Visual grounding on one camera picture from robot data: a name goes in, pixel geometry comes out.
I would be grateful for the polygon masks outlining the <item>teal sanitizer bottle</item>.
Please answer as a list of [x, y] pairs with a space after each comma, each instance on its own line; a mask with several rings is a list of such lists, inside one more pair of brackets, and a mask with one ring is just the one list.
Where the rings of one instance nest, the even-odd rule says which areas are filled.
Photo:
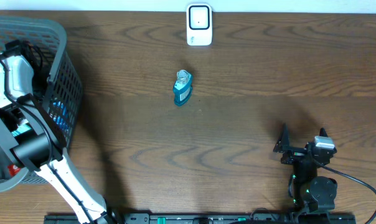
[[193, 76], [186, 70], [179, 70], [176, 75], [177, 79], [173, 86], [174, 103], [182, 106], [192, 94]]

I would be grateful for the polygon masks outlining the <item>blue Oreo cookie pack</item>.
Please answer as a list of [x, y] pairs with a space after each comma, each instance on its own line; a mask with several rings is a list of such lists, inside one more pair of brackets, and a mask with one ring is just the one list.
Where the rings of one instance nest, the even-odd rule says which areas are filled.
[[54, 108], [50, 113], [50, 117], [62, 131], [68, 133], [70, 130], [68, 124], [68, 109], [61, 101], [53, 102], [52, 106]]

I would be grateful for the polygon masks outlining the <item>red Nescafe stick sachet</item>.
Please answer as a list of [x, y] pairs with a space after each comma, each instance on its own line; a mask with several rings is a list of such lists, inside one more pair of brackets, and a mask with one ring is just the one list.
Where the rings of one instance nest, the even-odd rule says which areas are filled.
[[9, 165], [9, 166], [7, 167], [7, 169], [8, 169], [8, 171], [9, 171], [9, 175], [10, 175], [11, 177], [14, 177], [15, 175], [17, 175], [17, 174], [20, 172], [20, 170], [21, 170], [20, 167], [14, 165], [14, 164], [13, 164], [13, 165]]

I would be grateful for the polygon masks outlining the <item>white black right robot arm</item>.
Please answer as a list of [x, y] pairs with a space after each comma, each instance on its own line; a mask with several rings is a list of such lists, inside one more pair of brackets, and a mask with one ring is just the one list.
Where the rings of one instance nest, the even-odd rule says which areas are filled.
[[335, 208], [337, 182], [317, 174], [317, 169], [330, 163], [337, 152], [333, 140], [324, 128], [305, 146], [294, 147], [290, 144], [289, 131], [284, 124], [273, 151], [282, 154], [282, 164], [293, 166], [288, 194], [293, 198], [299, 212], [322, 213]]

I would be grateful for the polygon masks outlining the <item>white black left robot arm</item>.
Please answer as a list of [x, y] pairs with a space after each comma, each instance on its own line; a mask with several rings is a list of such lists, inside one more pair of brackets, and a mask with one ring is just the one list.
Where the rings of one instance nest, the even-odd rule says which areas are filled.
[[0, 53], [0, 150], [12, 166], [45, 179], [80, 223], [114, 223], [105, 199], [72, 163], [67, 148], [82, 99], [82, 85], [63, 50], [27, 40]]

